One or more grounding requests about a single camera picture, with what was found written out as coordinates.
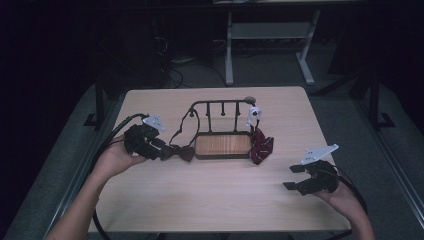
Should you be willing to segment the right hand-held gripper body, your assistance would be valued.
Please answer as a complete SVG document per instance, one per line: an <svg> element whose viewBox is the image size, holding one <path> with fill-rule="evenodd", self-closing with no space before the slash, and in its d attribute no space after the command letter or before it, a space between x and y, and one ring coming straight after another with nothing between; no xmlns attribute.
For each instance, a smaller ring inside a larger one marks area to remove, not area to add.
<svg viewBox="0 0 424 240"><path fill-rule="evenodd" d="M333 144L320 148L309 148L306 150L304 159L301 161L303 171L306 171L310 178L298 184L298 191L302 195L316 193L327 190L334 192L338 187L337 171L333 164L324 161L323 158L337 150L339 146Z"/></svg>

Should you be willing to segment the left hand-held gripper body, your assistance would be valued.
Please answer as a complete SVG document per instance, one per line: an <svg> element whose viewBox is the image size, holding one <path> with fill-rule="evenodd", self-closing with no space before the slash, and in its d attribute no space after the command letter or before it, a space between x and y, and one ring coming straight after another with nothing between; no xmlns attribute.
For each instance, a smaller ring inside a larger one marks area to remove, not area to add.
<svg viewBox="0 0 424 240"><path fill-rule="evenodd" d="M138 154L147 159L148 156L160 151L152 145L152 141L158 138L161 131L164 131L164 126L160 123L160 117L139 114L141 124L132 125L124 132L124 146L129 154Z"/></svg>

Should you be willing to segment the dark brown bow tie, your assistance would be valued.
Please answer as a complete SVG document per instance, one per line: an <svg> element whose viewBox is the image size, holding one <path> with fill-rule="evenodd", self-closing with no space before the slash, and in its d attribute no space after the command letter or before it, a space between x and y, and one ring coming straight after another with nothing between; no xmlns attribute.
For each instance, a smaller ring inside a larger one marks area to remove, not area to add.
<svg viewBox="0 0 424 240"><path fill-rule="evenodd" d="M173 144L174 138L183 132L183 124L187 117L195 117L197 119L197 129L194 136L192 137L190 142L185 146L179 146L179 145ZM172 154L178 155L182 160L186 162L191 162L195 156L195 149L193 147L193 143L196 140L199 130L200 130L200 118L198 116L198 112L194 108L190 108L186 112L186 114L182 117L180 125L179 125L179 129L173 134L170 141L168 142L169 146L171 147Z"/></svg>

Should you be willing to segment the dark red striped bow tie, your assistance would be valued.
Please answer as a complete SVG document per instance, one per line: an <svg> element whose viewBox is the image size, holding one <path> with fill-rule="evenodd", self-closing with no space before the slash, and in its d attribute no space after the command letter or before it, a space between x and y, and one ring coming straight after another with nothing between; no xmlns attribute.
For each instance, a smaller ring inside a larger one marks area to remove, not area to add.
<svg viewBox="0 0 424 240"><path fill-rule="evenodd" d="M251 148L248 157L256 165L261 164L272 152L274 145L273 137L266 137L259 128L262 111L253 106L249 109L247 125L250 127Z"/></svg>

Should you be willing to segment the black hook rack wooden tray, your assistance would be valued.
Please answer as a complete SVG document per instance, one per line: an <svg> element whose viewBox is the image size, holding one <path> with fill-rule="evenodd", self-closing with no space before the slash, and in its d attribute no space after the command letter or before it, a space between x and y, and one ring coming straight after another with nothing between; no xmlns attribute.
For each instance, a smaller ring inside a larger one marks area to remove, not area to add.
<svg viewBox="0 0 424 240"><path fill-rule="evenodd" d="M200 118L200 130L194 142L196 158L246 159L251 148L247 117L253 106L256 103L249 104L244 99L194 102L190 108Z"/></svg>

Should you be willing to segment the person's right hand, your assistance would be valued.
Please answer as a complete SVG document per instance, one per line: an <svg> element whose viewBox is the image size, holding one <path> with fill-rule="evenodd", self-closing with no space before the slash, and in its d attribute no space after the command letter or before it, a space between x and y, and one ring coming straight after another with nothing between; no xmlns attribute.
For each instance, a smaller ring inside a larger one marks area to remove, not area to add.
<svg viewBox="0 0 424 240"><path fill-rule="evenodd" d="M314 196L325 201L345 217L353 216L357 210L362 209L352 191L342 182L339 183L334 192L323 190L314 193Z"/></svg>

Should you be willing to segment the person's left hand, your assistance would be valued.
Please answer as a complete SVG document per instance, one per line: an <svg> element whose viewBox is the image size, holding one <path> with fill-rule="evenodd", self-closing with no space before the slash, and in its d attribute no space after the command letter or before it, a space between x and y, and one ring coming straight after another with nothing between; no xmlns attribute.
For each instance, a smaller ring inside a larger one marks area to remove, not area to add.
<svg viewBox="0 0 424 240"><path fill-rule="evenodd" d="M91 178L100 182L107 182L130 167L146 161L146 158L141 155L129 154L125 149L124 140L123 135L112 139L98 158L90 174Z"/></svg>

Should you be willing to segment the black metal stand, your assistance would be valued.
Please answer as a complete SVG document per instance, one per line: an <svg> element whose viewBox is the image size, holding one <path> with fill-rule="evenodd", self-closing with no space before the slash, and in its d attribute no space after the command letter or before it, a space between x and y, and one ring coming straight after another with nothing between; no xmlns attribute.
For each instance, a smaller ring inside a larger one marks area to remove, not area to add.
<svg viewBox="0 0 424 240"><path fill-rule="evenodd" d="M372 127L377 131L381 128L394 128L395 124L390 116L379 111L380 81L376 68L361 68L354 79L349 96L354 100L362 100L368 96L368 119Z"/></svg>
<svg viewBox="0 0 424 240"><path fill-rule="evenodd" d="M95 93L95 112L90 113L84 122L84 126L94 127L99 130L106 118L106 102L107 102L107 85L108 80L105 74L99 75L94 84Z"/></svg>

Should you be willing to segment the metal frame rail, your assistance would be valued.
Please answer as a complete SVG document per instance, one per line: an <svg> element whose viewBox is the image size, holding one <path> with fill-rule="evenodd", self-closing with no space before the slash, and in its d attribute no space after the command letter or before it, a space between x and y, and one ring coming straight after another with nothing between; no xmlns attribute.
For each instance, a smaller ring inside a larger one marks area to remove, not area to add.
<svg viewBox="0 0 424 240"><path fill-rule="evenodd" d="M58 193L58 199L51 206L53 213L48 218L41 240L46 240L84 184L92 159L112 131L120 108L120 101L106 100L103 122L97 127L96 121L100 116L96 104L78 104L76 113L71 115L71 123L65 125L64 135L60 135L59 145L53 148L52 162L48 165L48 182L60 186L58 189L50 188L45 194L45 197L53 197Z"/></svg>
<svg viewBox="0 0 424 240"><path fill-rule="evenodd" d="M376 142L378 148L382 152L387 164L389 165L392 171L392 175L394 176L395 182L397 183L398 187L400 188L400 191L404 195L415 218L417 219L421 228L424 230L424 201L420 198L410 179L406 175L406 172L401 167L398 158L395 156L388 142L383 137L381 130L379 128L376 128L371 123L365 105L360 101L355 101L354 105L355 108L359 111L365 126L367 127L368 131Z"/></svg>

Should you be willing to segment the white metal desk frame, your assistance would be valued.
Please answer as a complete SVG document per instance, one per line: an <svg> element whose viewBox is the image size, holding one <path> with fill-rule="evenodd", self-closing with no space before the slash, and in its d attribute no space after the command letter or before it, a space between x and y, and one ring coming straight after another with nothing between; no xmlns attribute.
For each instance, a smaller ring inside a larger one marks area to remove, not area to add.
<svg viewBox="0 0 424 240"><path fill-rule="evenodd" d="M234 40L303 40L303 48L296 53L296 59L307 85L314 85L312 73L307 63L307 54L315 34L321 10L314 10L306 22L236 22L234 10L227 13L225 84L234 84L232 43Z"/></svg>

